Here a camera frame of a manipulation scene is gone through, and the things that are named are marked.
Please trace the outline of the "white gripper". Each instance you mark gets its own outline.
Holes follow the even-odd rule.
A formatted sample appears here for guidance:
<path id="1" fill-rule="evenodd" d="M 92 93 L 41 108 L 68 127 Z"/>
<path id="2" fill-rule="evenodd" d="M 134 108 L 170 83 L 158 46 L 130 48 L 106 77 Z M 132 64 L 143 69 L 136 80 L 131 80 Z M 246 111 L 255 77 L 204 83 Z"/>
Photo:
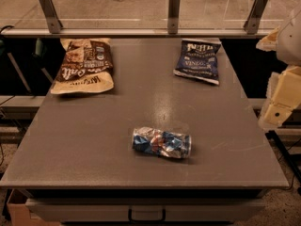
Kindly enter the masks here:
<path id="1" fill-rule="evenodd" d="M 259 116 L 262 129 L 277 128 L 301 105 L 301 6 L 295 7 L 280 27 L 260 39 L 256 48 L 277 50 L 277 59 L 291 65 L 282 73 L 271 73 Z"/>

